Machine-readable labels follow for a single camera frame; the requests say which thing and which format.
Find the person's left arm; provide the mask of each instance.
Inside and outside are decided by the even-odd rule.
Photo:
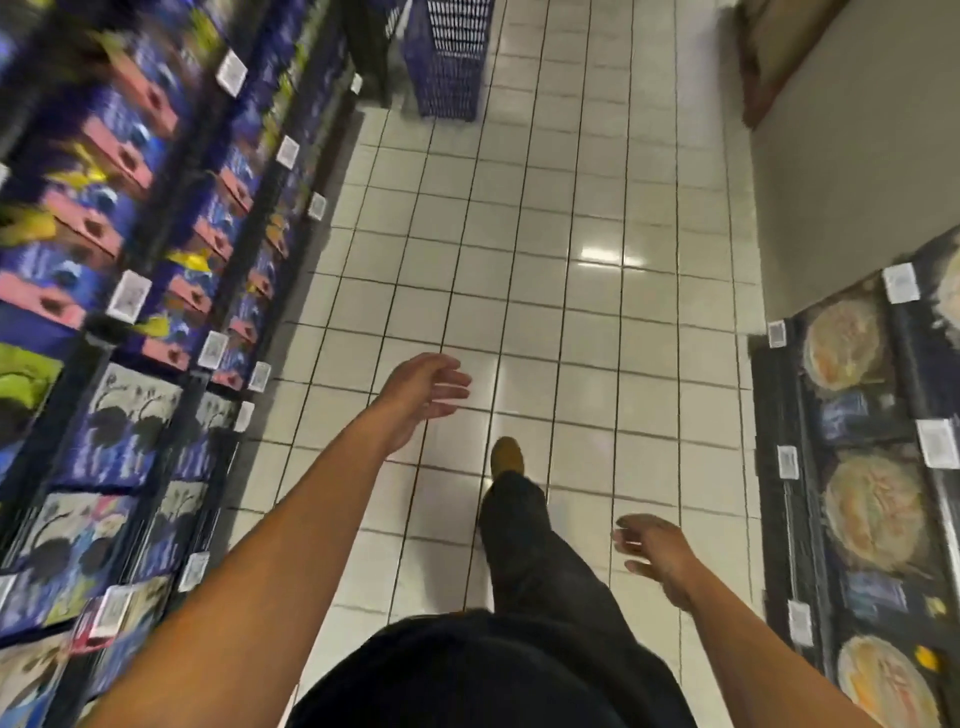
[[[84,728],[276,728],[337,590],[384,459],[456,407],[444,354],[394,371],[377,400],[164,621]]]

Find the dark clothing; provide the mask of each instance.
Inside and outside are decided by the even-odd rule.
[[[497,478],[480,535],[495,614],[386,627],[314,686],[289,725],[694,728],[669,668],[551,529],[540,488]]]

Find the shoe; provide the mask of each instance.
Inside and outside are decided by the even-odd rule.
[[[523,475],[523,453],[514,438],[501,437],[490,453],[490,472],[496,480],[507,471]]]

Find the hand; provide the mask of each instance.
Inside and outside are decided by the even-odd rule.
[[[422,353],[400,364],[383,385],[371,410],[381,413],[389,433],[389,452],[408,442],[423,420],[446,417],[459,407],[447,401],[469,397],[469,374],[445,353]]]
[[[627,571],[659,581],[666,597],[690,612],[691,592],[707,567],[693,553],[680,527],[649,513],[623,516],[616,525],[616,550],[646,560],[627,561]]]

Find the beige wall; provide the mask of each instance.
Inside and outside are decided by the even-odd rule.
[[[958,0],[852,0],[754,132],[768,320],[960,223],[958,29]]]

